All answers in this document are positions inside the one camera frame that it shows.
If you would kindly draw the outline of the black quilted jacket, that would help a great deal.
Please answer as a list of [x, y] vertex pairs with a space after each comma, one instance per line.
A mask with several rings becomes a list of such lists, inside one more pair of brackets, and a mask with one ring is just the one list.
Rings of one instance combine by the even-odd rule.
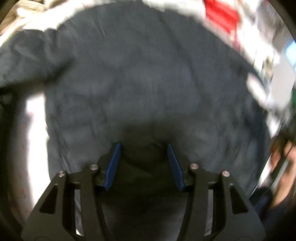
[[175, 240], [186, 168], [228, 170], [246, 195], [269, 156], [266, 116], [246, 80], [253, 67], [192, 18], [140, 1], [77, 13], [56, 30], [23, 30], [1, 46], [1, 87], [45, 86], [49, 175], [79, 172], [114, 142], [121, 160], [103, 201], [118, 240]]

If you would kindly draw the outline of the cherry print bed sheet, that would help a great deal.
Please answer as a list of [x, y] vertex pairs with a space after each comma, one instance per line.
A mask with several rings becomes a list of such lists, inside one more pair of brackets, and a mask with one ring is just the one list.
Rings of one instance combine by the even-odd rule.
[[24, 226], [50, 183], [43, 92], [21, 97], [8, 140], [8, 203], [13, 218]]

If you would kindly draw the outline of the upper red cushion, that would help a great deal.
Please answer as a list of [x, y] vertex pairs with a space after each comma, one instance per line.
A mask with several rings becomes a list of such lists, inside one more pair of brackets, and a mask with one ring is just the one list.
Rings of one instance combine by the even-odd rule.
[[204, 1], [206, 17], [217, 24], [225, 32], [236, 33], [240, 21], [239, 13], [229, 4], [221, 1]]

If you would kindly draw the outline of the beige fleece garment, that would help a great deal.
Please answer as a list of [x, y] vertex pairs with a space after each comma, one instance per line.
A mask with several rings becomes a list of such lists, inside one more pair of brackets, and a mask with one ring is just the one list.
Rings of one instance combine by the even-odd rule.
[[44, 1], [17, 2], [1, 23], [1, 36], [21, 29], [33, 15], [43, 13], [48, 9], [49, 7], [44, 4]]

